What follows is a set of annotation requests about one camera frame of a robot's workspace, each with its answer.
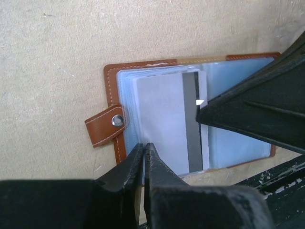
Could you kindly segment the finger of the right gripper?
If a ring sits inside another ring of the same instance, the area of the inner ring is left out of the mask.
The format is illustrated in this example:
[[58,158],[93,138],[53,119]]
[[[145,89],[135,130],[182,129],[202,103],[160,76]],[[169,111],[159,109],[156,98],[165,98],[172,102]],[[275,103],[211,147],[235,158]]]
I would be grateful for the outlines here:
[[240,83],[212,99],[196,120],[304,154],[305,82]]
[[211,105],[236,101],[295,104],[305,99],[305,34],[273,62],[211,100]]

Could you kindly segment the brown leather card holder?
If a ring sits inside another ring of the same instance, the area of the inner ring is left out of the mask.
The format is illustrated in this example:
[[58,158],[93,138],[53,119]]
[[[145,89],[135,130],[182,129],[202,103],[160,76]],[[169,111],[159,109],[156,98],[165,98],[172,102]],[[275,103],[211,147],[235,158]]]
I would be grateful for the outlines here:
[[[276,57],[278,53],[270,52],[106,65],[104,81],[108,108],[85,121],[92,146],[99,147],[113,141],[116,162],[119,164],[136,144],[145,144],[141,142],[139,136],[139,120],[133,88],[135,79],[195,70],[204,71],[208,104],[213,98],[262,69]],[[202,171],[178,176],[233,167],[275,155],[275,146],[270,143],[232,131],[207,127],[208,165]]]

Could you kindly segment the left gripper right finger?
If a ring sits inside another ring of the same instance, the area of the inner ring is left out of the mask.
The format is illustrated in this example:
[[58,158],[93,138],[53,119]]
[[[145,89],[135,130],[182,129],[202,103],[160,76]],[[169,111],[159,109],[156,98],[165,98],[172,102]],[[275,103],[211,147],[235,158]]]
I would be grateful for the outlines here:
[[191,186],[145,147],[144,210],[152,229],[272,229],[263,196],[247,186]]

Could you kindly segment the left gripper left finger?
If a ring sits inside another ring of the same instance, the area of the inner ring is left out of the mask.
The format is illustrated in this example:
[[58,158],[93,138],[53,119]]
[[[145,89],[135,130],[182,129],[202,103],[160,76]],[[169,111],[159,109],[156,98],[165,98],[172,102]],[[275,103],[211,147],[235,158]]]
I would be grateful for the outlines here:
[[135,229],[139,224],[143,145],[98,179],[4,180],[3,229]]

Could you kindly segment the white stripe card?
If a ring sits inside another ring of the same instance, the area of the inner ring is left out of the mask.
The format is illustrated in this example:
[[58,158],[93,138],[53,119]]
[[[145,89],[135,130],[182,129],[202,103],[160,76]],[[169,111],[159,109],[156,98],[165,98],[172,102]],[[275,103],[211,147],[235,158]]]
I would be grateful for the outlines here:
[[208,165],[208,127],[196,121],[207,104],[206,73],[170,73],[133,81],[142,143],[153,143],[177,175]]

